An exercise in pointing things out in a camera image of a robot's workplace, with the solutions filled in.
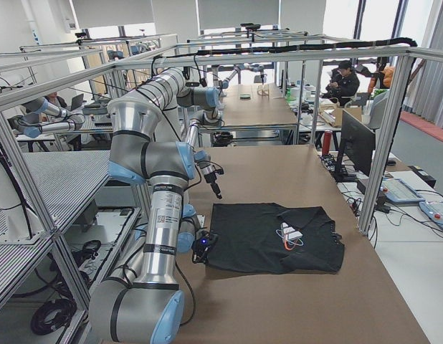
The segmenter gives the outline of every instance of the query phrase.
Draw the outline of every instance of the black cap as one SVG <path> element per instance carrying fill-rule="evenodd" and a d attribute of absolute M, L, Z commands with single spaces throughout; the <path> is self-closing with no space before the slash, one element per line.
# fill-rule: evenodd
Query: black cap
<path fill-rule="evenodd" d="M 339 70 L 346 70 L 348 68 L 352 68 L 352 63 L 351 61 L 347 60 L 347 61 L 341 61 L 338 64 L 338 69 Z"/>

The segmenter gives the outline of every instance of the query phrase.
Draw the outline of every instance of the red floor stripe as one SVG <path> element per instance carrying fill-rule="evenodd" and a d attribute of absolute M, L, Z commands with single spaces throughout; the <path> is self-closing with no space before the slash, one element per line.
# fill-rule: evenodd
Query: red floor stripe
<path fill-rule="evenodd" d="M 443 142 L 443 129 L 438 128 L 433 123 L 427 122 L 422 117 L 419 117 L 418 115 L 414 115 L 412 113 L 408 113 L 406 111 L 402 111 L 400 119 L 403 122 L 408 123 L 413 127 L 419 129 L 420 131 Z"/>

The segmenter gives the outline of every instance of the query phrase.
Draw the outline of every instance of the gray floor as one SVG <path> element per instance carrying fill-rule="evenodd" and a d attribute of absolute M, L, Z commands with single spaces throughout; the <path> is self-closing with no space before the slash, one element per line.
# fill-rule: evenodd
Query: gray floor
<path fill-rule="evenodd" d="M 435 190 L 443 194 L 443 142 L 412 125 L 399 122 L 392 146 L 395 154 L 406 165 L 420 166 L 437 180 Z"/>

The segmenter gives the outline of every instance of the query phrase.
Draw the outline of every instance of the brown table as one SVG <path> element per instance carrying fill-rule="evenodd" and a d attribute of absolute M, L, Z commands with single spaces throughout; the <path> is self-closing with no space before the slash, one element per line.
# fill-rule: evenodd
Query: brown table
<path fill-rule="evenodd" d="M 252 131 L 252 130 L 292 130 L 296 134 L 297 120 L 290 106 L 282 97 L 279 88 L 269 84 L 270 95 L 257 94 L 253 85 L 233 85 L 225 90 L 222 99 L 224 124 L 220 128 L 200 128 L 201 133 L 214 131 Z M 242 93 L 249 94 L 251 99 L 241 100 Z"/>
<path fill-rule="evenodd" d="M 224 272 L 189 256 L 178 262 L 196 293 L 197 310 L 175 343 L 428 343 L 411 311 L 317 153 L 308 146 L 208 149 L 225 175 L 222 203 L 275 202 L 322 206 L 336 221 L 346 246 L 337 274 L 252 274 Z M 191 202 L 210 226 L 218 202 L 201 183 Z M 186 293 L 184 319 L 191 312 Z"/>

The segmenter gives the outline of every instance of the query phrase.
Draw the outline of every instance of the computer monitor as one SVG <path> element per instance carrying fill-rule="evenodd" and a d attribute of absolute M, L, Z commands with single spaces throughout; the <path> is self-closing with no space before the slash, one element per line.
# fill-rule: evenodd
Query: computer monitor
<path fill-rule="evenodd" d="M 347 174 L 343 166 L 343 156 L 346 154 L 353 162 L 354 170 L 370 175 L 371 158 L 376 146 L 376 136 L 369 128 L 343 111 L 341 124 L 341 141 L 336 158 L 333 177 L 337 182 L 355 181 L 355 175 Z"/>
<path fill-rule="evenodd" d="M 76 110 L 81 105 L 83 105 L 83 99 L 85 98 L 85 95 L 82 93 L 81 95 L 75 95 L 72 98 L 72 104 L 70 105 L 70 111 Z"/>

